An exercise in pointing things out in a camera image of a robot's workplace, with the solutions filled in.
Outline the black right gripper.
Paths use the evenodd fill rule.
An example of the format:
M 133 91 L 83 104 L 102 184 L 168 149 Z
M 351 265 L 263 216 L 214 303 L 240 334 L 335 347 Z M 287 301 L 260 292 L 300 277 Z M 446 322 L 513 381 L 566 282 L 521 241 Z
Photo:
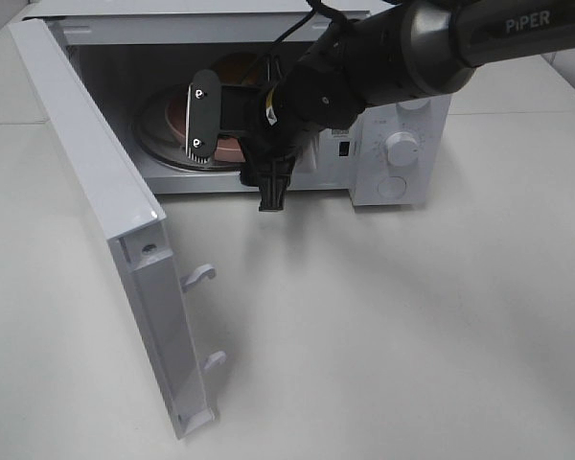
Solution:
M 326 128 L 349 128 L 355 93 L 341 71 L 299 62 L 248 105 L 245 120 L 240 182 L 259 188 L 261 212 L 282 211 L 290 161 L 281 159 L 298 155 Z

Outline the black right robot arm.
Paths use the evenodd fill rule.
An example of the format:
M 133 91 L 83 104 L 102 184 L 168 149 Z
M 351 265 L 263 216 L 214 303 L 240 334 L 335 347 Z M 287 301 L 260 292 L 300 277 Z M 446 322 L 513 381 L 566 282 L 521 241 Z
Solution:
M 241 181 L 280 211 L 296 159 L 364 110 L 448 95 L 485 64 L 575 48 L 575 1 L 394 1 L 359 21 L 318 4 L 329 28 L 244 109 Z

